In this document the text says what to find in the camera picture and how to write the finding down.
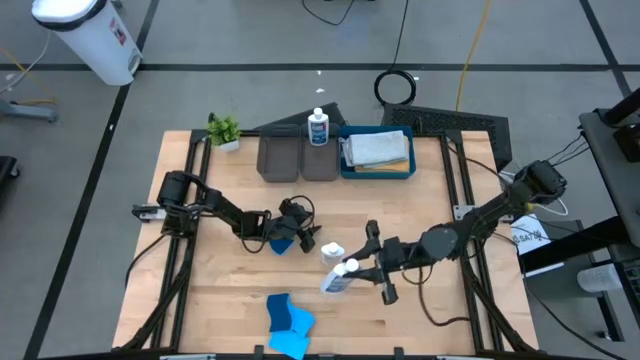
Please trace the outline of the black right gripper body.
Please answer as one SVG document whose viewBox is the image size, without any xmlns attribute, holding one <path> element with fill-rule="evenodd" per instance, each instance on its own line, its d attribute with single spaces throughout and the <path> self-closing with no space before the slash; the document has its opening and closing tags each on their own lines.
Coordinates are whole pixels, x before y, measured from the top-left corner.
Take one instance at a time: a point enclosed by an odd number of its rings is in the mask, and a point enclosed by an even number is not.
<svg viewBox="0 0 640 360">
<path fill-rule="evenodd" d="M 384 273 L 417 268 L 419 243 L 402 242 L 398 237 L 385 239 L 382 245 L 380 265 Z"/>
</svg>

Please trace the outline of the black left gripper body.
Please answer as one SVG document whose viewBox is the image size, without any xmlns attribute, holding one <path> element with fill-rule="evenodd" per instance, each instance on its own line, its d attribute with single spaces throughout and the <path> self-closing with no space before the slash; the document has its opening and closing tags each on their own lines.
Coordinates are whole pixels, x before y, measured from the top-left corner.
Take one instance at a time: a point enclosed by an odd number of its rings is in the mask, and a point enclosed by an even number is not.
<svg viewBox="0 0 640 360">
<path fill-rule="evenodd" d="M 306 209 L 299 203 L 286 198 L 279 205 L 280 216 L 264 222 L 263 241 L 293 239 L 304 228 Z"/>
</svg>

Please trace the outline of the white plastic restorer bottle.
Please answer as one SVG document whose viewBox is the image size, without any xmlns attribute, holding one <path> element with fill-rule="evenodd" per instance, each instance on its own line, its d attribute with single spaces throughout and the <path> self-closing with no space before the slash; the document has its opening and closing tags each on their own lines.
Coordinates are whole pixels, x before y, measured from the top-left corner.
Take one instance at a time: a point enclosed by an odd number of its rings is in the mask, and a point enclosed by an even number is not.
<svg viewBox="0 0 640 360">
<path fill-rule="evenodd" d="M 323 146 L 328 142 L 328 125 L 328 115 L 321 108 L 315 108 L 307 119 L 308 138 L 312 146 Z"/>
<path fill-rule="evenodd" d="M 348 274 L 354 273 L 359 269 L 360 264 L 356 259 L 348 259 L 346 262 L 336 264 L 325 277 L 320 290 L 327 294 L 344 292 L 353 281 L 353 278 L 349 278 Z"/>
<path fill-rule="evenodd" d="M 335 266 L 342 261 L 344 248 L 336 242 L 325 244 L 321 247 L 322 262 L 327 266 Z"/>
</svg>

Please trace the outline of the orange cloth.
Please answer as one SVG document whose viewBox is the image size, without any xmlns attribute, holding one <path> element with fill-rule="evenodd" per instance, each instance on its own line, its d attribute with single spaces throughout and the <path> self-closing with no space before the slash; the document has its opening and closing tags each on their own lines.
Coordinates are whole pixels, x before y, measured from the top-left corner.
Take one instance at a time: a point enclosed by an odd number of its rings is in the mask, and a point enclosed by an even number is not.
<svg viewBox="0 0 640 360">
<path fill-rule="evenodd" d="M 410 161 L 403 160 L 377 166 L 355 166 L 354 171 L 358 173 L 407 173 L 410 171 Z"/>
</svg>

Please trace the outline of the rectangular blue sponge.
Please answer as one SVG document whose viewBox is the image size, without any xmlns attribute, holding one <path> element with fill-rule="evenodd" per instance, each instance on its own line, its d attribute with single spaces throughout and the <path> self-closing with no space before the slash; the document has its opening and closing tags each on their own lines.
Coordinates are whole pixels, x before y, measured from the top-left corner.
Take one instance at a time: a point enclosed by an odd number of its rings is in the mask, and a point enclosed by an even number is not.
<svg viewBox="0 0 640 360">
<path fill-rule="evenodd" d="M 306 338 L 315 324 L 314 315 L 308 310 L 288 304 L 291 315 L 291 331 L 298 336 Z"/>
<path fill-rule="evenodd" d="M 310 345 L 310 339 L 294 331 L 273 332 L 269 347 L 294 360 L 302 360 Z"/>
</svg>

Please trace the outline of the translucent grey plastic bin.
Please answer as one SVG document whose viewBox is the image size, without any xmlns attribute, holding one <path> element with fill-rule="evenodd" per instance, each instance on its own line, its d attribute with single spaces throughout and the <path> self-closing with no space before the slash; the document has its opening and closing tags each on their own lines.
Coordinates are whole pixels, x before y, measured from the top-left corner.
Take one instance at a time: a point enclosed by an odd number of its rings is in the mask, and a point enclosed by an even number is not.
<svg viewBox="0 0 640 360">
<path fill-rule="evenodd" d="M 300 127 L 269 125 L 260 131 L 256 169 L 265 182 L 291 183 L 298 179 Z"/>
<path fill-rule="evenodd" d="M 328 142 L 313 146 L 309 142 L 308 129 L 301 129 L 299 170 L 306 181 L 334 181 L 340 174 L 339 130 L 338 125 L 330 123 Z"/>
</svg>

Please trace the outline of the blue plastic bin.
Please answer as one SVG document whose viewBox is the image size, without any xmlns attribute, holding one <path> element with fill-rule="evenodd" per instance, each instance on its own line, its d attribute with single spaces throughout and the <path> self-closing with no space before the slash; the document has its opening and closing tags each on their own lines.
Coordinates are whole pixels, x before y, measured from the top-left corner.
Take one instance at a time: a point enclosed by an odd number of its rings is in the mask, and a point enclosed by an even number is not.
<svg viewBox="0 0 640 360">
<path fill-rule="evenodd" d="M 341 158 L 341 175 L 345 179 L 367 179 L 367 180 L 404 180 L 413 175 L 416 171 L 416 160 L 414 154 L 414 139 L 413 132 L 408 126 L 343 126 L 340 129 L 340 138 L 347 138 L 352 134 L 368 134 L 368 133 L 382 133 L 401 130 L 404 133 L 405 141 L 407 142 L 408 159 L 410 161 L 410 171 L 407 173 L 358 173 L 354 171 L 354 167 L 347 167 L 345 159 Z"/>
</svg>

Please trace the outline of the small potted green plant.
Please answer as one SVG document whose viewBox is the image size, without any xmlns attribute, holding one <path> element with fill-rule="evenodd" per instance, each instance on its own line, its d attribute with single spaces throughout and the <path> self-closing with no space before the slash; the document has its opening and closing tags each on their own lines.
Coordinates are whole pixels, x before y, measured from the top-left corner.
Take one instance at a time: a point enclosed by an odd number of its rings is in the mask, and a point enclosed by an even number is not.
<svg viewBox="0 0 640 360">
<path fill-rule="evenodd" d="M 208 116 L 206 132 L 213 147 L 224 152 L 232 152 L 240 147 L 241 130 L 231 116 L 220 118 L 214 113 Z"/>
</svg>

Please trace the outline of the printed white paper sheet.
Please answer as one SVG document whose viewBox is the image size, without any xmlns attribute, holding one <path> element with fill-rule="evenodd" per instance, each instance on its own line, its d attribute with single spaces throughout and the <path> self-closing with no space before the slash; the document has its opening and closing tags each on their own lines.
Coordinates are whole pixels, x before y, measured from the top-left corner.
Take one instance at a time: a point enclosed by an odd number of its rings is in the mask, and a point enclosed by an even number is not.
<svg viewBox="0 0 640 360">
<path fill-rule="evenodd" d="M 525 215 L 511 224 L 512 239 L 520 255 L 551 243 L 551 239 L 534 215 Z"/>
</svg>

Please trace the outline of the black metal beam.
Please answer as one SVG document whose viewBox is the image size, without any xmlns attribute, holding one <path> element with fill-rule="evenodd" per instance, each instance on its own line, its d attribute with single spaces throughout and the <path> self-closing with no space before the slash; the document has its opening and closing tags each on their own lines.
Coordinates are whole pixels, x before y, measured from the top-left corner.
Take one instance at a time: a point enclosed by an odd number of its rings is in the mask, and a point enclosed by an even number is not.
<svg viewBox="0 0 640 360">
<path fill-rule="evenodd" d="M 580 255 L 606 249 L 614 263 L 640 261 L 640 220 L 630 221 L 620 216 L 596 223 L 581 230 L 543 222 L 561 237 L 547 245 L 520 256 L 525 270 L 538 270 Z"/>
</svg>

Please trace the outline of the white paper roll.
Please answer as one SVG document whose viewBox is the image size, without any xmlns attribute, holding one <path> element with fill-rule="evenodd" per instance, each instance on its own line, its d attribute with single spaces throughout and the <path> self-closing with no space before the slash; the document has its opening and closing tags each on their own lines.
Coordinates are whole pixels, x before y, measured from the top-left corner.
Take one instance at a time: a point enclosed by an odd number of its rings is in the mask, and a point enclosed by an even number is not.
<svg viewBox="0 0 640 360">
<path fill-rule="evenodd" d="M 622 283 L 613 263 L 581 270 L 576 278 L 580 288 L 590 293 L 622 288 Z"/>
</svg>

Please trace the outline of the grey desk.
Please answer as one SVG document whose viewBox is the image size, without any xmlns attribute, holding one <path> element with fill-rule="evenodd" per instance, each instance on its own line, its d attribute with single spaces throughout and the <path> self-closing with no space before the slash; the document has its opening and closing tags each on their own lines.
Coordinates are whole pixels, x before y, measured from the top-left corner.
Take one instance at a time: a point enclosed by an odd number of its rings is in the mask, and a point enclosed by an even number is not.
<svg viewBox="0 0 640 360">
<path fill-rule="evenodd" d="M 579 122 L 630 242 L 640 248 L 640 162 L 625 158 L 614 138 L 617 128 L 607 126 L 598 113 L 583 113 Z"/>
</svg>

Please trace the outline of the grey metal stand foot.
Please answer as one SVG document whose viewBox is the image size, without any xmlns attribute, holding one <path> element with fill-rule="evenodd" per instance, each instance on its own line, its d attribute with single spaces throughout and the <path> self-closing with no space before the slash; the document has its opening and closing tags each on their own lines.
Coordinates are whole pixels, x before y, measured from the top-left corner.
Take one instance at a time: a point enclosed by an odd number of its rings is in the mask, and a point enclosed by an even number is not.
<svg viewBox="0 0 640 360">
<path fill-rule="evenodd" d="M 32 118 L 54 123 L 58 120 L 55 110 L 30 105 L 18 105 L 0 99 L 0 115 L 9 117 Z"/>
</svg>

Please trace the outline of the black chair base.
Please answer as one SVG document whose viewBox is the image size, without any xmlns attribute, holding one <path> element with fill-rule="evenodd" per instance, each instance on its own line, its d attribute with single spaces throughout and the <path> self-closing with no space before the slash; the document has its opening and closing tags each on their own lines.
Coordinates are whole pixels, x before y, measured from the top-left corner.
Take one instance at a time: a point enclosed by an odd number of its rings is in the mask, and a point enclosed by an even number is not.
<svg viewBox="0 0 640 360">
<path fill-rule="evenodd" d="M 8 193 L 14 181 L 21 175 L 18 161 L 11 156 L 0 156 L 0 201 Z"/>
</svg>

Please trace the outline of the black aluminium frame rail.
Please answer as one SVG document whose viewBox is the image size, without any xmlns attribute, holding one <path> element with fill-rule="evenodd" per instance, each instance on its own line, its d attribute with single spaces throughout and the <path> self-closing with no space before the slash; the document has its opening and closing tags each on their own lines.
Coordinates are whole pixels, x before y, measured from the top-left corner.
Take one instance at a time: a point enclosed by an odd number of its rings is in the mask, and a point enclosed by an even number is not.
<svg viewBox="0 0 640 360">
<path fill-rule="evenodd" d="M 451 205 L 455 206 L 459 204 L 456 185 L 453 178 L 451 153 L 454 153 L 457 156 L 465 204 L 474 205 L 475 200 L 471 178 L 461 134 L 456 131 L 453 133 L 445 132 L 440 136 L 440 145 Z M 503 341 L 506 340 L 511 346 L 513 352 L 536 353 L 537 350 L 524 341 L 517 331 L 508 323 L 506 317 L 500 312 L 495 304 L 482 241 L 472 239 L 471 244 L 477 257 L 477 267 L 480 276 L 477 276 L 474 272 L 471 259 L 468 256 L 467 245 L 463 246 L 462 257 L 460 258 L 460 268 L 475 353 L 480 355 L 483 352 L 488 352 L 488 349 L 484 346 L 482 323 L 478 312 L 477 301 L 480 301 L 484 305 L 487 312 L 486 319 L 489 326 L 489 335 L 491 344 L 493 345 L 493 352 L 506 353 L 507 350 L 503 344 Z"/>
<path fill-rule="evenodd" d="M 189 139 L 183 171 L 165 175 L 157 198 L 165 212 L 161 238 L 171 239 L 158 304 L 141 328 L 119 351 L 140 352 L 144 345 L 158 349 L 164 331 L 167 310 L 175 306 L 169 349 L 179 350 L 186 309 L 187 294 L 196 248 L 200 209 L 187 205 L 185 199 L 193 182 L 206 180 L 211 155 L 211 140 L 204 130 L 193 130 Z"/>
</svg>

